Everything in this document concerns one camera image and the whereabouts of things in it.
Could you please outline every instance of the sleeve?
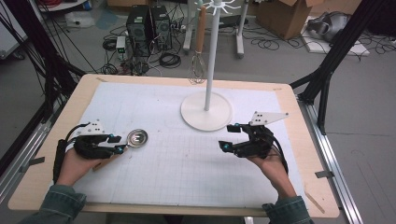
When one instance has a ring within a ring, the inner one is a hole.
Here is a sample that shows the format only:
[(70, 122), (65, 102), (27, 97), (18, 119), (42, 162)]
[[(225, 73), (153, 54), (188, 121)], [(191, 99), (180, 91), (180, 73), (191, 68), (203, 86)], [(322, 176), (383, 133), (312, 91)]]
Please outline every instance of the sleeve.
[(86, 195), (76, 193), (73, 188), (53, 185), (49, 188), (40, 210), (20, 221), (20, 224), (73, 223), (84, 207)]
[(265, 203), (262, 208), (272, 224), (308, 224), (314, 223), (301, 196), (278, 200), (276, 204)]

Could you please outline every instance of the hand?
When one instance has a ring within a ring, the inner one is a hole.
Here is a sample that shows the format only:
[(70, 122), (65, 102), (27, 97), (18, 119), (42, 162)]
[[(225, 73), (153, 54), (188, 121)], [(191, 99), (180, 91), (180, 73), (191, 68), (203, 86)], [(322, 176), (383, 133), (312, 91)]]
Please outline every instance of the hand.
[(72, 187), (80, 180), (90, 169), (100, 163), (102, 160), (87, 160), (80, 157), (77, 152), (71, 148), (64, 156), (61, 173), (59, 174), (57, 185), (66, 185)]
[(271, 181), (280, 199), (297, 196), (282, 161), (274, 149), (271, 149), (265, 159), (259, 157), (248, 157), (247, 159), (259, 166), (262, 173)]

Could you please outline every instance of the whisk wooden handle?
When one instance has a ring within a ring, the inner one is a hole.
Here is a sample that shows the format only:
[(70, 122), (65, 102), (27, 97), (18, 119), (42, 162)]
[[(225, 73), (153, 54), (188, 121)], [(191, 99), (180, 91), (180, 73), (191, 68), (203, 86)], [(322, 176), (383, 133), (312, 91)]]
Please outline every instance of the whisk wooden handle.
[(205, 24), (206, 24), (206, 7), (201, 6), (201, 11), (199, 12), (199, 22), (197, 27), (198, 35), (197, 35), (196, 51), (198, 53), (202, 52), (202, 47), (204, 45)]

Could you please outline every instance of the person's left hand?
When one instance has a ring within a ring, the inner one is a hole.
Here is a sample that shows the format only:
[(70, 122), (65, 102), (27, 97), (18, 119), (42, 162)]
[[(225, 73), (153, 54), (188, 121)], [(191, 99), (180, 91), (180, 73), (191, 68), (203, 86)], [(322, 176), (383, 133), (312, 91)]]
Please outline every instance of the person's left hand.
[(84, 159), (71, 148), (64, 156), (61, 173), (55, 184), (72, 187), (78, 180), (87, 174), (93, 166), (99, 164), (101, 161), (102, 160)]

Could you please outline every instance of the concrete floor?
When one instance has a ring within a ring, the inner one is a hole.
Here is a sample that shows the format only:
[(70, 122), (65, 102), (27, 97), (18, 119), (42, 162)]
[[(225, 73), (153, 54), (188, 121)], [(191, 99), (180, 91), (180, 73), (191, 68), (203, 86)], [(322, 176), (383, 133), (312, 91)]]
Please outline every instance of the concrete floor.
[[(68, 34), (93, 67), (99, 68), (104, 63), (103, 36), (123, 25), (126, 18), (106, 9), (95, 9), (92, 15), (96, 20), (95, 26)], [(258, 26), (254, 19), (250, 19), (246, 27)], [(209, 37), (209, 32), (206, 32), (203, 52), (206, 62)], [(71, 63), (85, 71), (91, 70), (70, 42), (63, 35), (61, 38)], [(295, 49), (285, 42), (277, 42), (278, 50), (268, 50), (244, 39), (245, 57), (241, 60), (235, 56), (234, 36), (221, 34), (215, 79), (291, 83), (315, 71), (325, 57), (308, 53), (305, 48)], [(370, 52), (370, 56), (361, 61), (347, 56), (335, 71), (330, 87), (326, 131), (363, 222), (390, 224), (396, 220), (396, 196), (393, 192), (396, 175), (391, 174), (396, 160), (396, 117), (393, 115), (396, 108), (396, 52)], [(147, 76), (187, 77), (192, 54), (192, 50), (188, 55), (181, 51), (180, 67), (158, 67), (161, 74), (150, 69)], [(298, 88), (295, 93), (303, 90), (304, 87)], [(43, 103), (44, 96), (27, 59), (0, 61), (0, 92), (0, 156), (3, 156)], [(10, 211), (7, 198), (0, 206), (0, 217), (5, 223), (15, 223), (27, 214)], [(105, 223), (105, 216), (82, 213), (76, 223)], [(336, 219), (314, 220), (316, 223), (347, 223), (342, 213)], [(255, 218), (255, 223), (267, 222), (266, 218)]]

